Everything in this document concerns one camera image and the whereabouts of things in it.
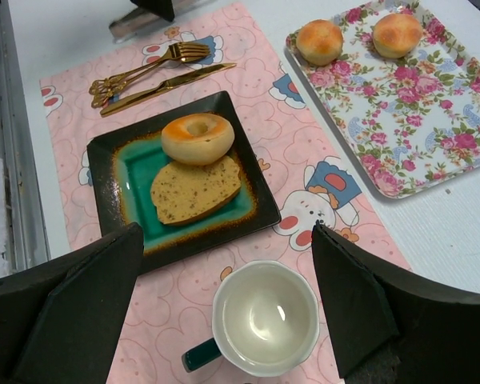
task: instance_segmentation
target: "gold fork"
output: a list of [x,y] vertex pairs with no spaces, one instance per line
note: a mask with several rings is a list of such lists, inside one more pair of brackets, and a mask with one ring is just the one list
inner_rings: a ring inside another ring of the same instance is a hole
[[196,42],[176,42],[175,44],[170,45],[167,52],[154,62],[150,62],[144,66],[140,66],[139,68],[129,70],[122,74],[116,74],[109,78],[104,78],[103,80],[93,81],[89,88],[89,93],[94,96],[91,106],[93,108],[99,108],[105,105],[109,98],[112,98],[115,94],[120,94],[132,82],[145,74],[148,74],[164,62],[169,60],[195,62],[205,58],[209,54],[210,48],[205,44],[199,44]]

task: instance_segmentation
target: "sliced bread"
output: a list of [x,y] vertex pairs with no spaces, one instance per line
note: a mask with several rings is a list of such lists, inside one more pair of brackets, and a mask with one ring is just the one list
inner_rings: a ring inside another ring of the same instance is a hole
[[182,226],[212,214],[240,191],[239,173],[240,167],[229,156],[208,166],[167,164],[151,185],[158,220],[168,226]]

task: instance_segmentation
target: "tray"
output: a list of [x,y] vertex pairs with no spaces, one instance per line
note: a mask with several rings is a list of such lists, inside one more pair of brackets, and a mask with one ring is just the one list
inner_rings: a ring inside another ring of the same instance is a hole
[[[157,219],[150,187],[170,162],[160,143],[172,120],[211,112],[233,126],[228,153],[241,168],[240,193],[223,208],[187,226],[164,226]],[[147,120],[94,138],[87,146],[102,235],[137,222],[144,231],[141,274],[230,242],[281,220],[278,206],[227,92],[218,92]]]
[[[374,50],[374,24],[392,12],[424,27],[403,59]],[[480,166],[480,64],[419,2],[378,0],[335,16],[345,43],[326,67],[286,47],[377,189],[404,198]]]

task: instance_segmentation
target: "cartoon rabbit print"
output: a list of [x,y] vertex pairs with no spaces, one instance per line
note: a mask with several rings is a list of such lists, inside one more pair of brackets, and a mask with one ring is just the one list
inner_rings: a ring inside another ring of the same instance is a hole
[[286,198],[282,220],[274,230],[281,236],[290,236],[292,249],[307,250],[317,221],[329,228],[336,227],[337,217],[347,226],[359,223],[358,212],[350,201],[360,193],[341,160],[328,156],[316,167],[304,169],[304,190],[296,190]]

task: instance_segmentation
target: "mug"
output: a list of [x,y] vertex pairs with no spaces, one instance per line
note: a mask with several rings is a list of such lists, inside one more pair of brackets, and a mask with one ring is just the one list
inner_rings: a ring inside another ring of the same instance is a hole
[[308,282],[280,262],[255,261],[227,276],[214,297],[214,338],[182,356],[187,372],[224,356],[248,374],[277,377],[308,359],[320,331]]

